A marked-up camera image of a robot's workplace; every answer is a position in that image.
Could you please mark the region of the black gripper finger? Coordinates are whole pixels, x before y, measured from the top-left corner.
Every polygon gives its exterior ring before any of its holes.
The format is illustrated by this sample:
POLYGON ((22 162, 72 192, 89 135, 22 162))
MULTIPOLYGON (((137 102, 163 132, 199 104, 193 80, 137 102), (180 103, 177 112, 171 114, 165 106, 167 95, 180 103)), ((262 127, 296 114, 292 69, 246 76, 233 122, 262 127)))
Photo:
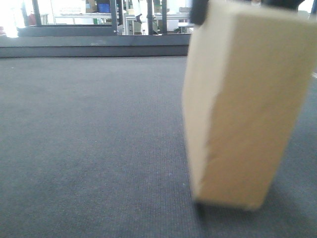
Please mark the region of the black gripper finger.
POLYGON ((192 23, 202 25, 206 19, 208 0, 193 0, 192 2, 192 23))

